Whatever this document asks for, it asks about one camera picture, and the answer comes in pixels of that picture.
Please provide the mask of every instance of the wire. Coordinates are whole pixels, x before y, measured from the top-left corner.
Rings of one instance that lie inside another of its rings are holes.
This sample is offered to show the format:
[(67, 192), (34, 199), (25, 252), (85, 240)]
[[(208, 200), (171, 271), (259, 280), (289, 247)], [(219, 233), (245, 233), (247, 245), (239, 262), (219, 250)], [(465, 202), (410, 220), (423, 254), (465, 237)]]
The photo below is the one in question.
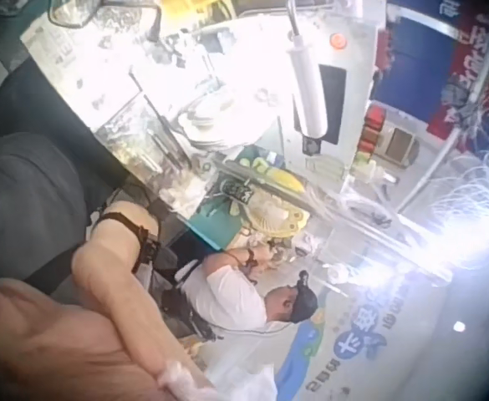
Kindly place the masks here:
[(292, 326), (293, 323), (287, 323), (287, 324), (285, 324), (285, 326), (279, 328), (278, 330), (273, 330), (271, 332), (269, 332), (269, 331), (260, 332), (258, 330), (230, 330), (228, 328), (224, 328), (222, 326), (218, 326), (218, 325), (210, 323), (210, 322), (209, 322), (209, 325), (216, 327), (216, 328), (219, 328), (220, 330), (223, 330), (225, 332), (233, 332), (233, 333), (241, 333), (241, 334), (260, 334), (262, 337), (265, 337), (265, 334), (278, 334), (278, 333), (282, 332), (283, 330), (287, 329), (289, 326)]

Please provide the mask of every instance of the orange button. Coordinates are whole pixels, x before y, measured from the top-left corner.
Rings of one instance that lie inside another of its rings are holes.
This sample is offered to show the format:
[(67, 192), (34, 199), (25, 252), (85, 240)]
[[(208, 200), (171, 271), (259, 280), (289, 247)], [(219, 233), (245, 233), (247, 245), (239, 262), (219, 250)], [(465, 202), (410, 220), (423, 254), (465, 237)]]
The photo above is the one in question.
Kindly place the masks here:
[(329, 44), (336, 50), (342, 50), (348, 44), (346, 37), (342, 33), (334, 33), (329, 38)]

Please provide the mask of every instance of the black cap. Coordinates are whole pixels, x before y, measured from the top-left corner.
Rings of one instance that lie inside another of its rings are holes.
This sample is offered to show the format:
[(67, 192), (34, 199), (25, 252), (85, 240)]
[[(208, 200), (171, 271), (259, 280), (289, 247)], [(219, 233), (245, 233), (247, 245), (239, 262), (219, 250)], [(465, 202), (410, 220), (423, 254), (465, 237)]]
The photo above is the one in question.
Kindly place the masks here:
[(292, 323), (300, 323), (309, 319), (318, 309), (318, 299), (313, 291), (308, 287), (309, 274), (302, 270), (300, 279), (296, 283), (298, 295), (294, 300), (293, 313), (290, 321)]

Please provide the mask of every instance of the glove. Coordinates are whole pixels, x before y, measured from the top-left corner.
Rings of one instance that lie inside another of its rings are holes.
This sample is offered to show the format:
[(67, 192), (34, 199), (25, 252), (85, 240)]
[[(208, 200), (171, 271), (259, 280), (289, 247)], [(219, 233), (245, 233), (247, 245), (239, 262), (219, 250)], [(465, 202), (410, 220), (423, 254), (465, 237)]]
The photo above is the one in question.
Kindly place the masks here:
[(198, 388), (188, 369), (178, 362), (168, 363), (157, 383), (168, 388), (178, 401), (228, 401), (214, 388)]

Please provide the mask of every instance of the white t-shirt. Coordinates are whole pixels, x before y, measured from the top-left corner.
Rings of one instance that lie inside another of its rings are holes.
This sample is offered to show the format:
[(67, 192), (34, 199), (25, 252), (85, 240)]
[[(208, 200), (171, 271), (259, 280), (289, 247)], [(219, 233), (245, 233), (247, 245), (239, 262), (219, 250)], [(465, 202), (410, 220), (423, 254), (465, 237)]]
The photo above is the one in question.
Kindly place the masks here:
[[(176, 274), (179, 281), (196, 261)], [(253, 330), (267, 324), (267, 309), (255, 287), (231, 266), (206, 276), (202, 265), (190, 274), (181, 290), (196, 312), (206, 321), (227, 330)]]

